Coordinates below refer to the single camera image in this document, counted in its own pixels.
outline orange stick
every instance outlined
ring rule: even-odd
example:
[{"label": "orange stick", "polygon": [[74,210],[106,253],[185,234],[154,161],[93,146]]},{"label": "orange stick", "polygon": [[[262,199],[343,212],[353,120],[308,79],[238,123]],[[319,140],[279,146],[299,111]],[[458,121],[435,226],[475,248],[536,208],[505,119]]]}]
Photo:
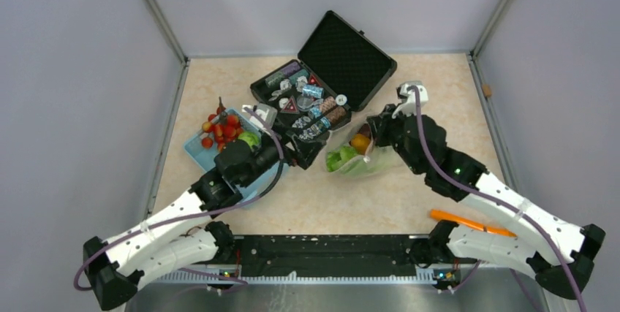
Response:
[{"label": "orange stick", "polygon": [[459,217],[457,215],[453,215],[452,213],[448,213],[448,212],[444,212],[440,210],[431,210],[431,218],[436,221],[441,221],[442,219],[445,219],[448,221],[456,222],[458,224],[463,224],[464,226],[468,226],[469,228],[477,229],[482,232],[505,235],[507,237],[516,237],[515,233],[512,233],[506,229],[485,227],[484,224],[480,224],[470,219]]}]

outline triangular object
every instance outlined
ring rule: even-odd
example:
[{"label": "triangular object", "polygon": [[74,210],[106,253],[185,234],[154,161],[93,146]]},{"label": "triangular object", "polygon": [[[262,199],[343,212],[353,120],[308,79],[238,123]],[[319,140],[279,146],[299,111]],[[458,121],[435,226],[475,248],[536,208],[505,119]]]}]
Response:
[{"label": "triangular object", "polygon": [[295,99],[289,99],[289,102],[280,110],[281,113],[299,113]]},{"label": "triangular object", "polygon": [[321,86],[321,83],[319,83],[319,81],[317,80],[317,78],[314,75],[310,75],[310,79],[308,79],[308,84],[312,84],[312,85],[315,85],[317,87]]}]

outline blue plastic container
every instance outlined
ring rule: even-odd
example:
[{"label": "blue plastic container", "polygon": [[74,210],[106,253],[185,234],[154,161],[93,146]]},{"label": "blue plastic container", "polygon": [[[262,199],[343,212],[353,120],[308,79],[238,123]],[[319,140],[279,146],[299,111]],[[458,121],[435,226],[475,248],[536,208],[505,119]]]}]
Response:
[{"label": "blue plastic container", "polygon": [[[244,130],[255,133],[257,135],[262,135],[263,131],[260,131],[255,125],[250,123],[237,110],[226,109],[226,113],[239,116],[239,121],[241,122],[241,126],[243,127]],[[212,122],[217,123],[218,118],[213,119]],[[194,134],[193,137],[189,138],[185,142],[185,144],[183,145],[183,149],[185,149],[185,152],[189,155],[189,157],[192,158],[194,162],[196,162],[198,167],[203,169],[203,171],[207,172],[207,171],[212,170],[215,167],[214,159],[215,159],[215,156],[217,156],[219,152],[217,151],[216,145],[213,145],[213,147],[210,149],[205,149],[202,146],[202,144],[200,144],[200,141],[202,140],[202,136],[204,134],[205,133],[202,131],[202,129],[199,130],[196,134]],[[237,188],[239,189],[239,192],[241,193],[241,195],[243,195],[243,199],[249,200],[257,196],[259,192],[261,192],[264,188],[266,188],[269,185],[269,183],[271,183],[273,176],[276,175],[277,169],[278,169],[278,163],[276,162],[276,164],[273,165],[267,172],[263,173],[260,177],[258,177],[258,179],[256,179],[252,184],[250,184],[246,188],[242,188],[238,186]],[[289,165],[284,164],[284,168],[282,169],[282,174],[286,173],[288,169],[289,169]]]}]

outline plastic bag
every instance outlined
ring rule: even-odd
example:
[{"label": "plastic bag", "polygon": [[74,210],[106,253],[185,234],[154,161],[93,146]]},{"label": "plastic bag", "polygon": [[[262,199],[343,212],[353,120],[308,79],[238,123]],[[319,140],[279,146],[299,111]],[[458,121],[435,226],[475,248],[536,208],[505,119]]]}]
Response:
[{"label": "plastic bag", "polygon": [[350,177],[362,177],[402,164],[400,156],[391,146],[379,148],[366,117],[360,114],[351,123],[330,135],[325,146],[325,169]]}]

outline gray wall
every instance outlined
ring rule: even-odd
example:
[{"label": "gray wall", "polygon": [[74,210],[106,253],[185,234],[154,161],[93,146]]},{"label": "gray wall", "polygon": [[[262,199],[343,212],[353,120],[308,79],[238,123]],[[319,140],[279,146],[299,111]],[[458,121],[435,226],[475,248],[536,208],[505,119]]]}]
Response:
[{"label": "gray wall", "polygon": [[0,19],[0,311],[98,311],[72,288],[81,245],[143,213],[179,63],[142,0]]},{"label": "gray wall", "polygon": [[158,0],[190,56],[297,53],[329,9],[382,49],[470,50],[498,0]]},{"label": "gray wall", "polygon": [[620,0],[515,0],[480,59],[523,194],[607,239],[589,310],[617,311]]}]

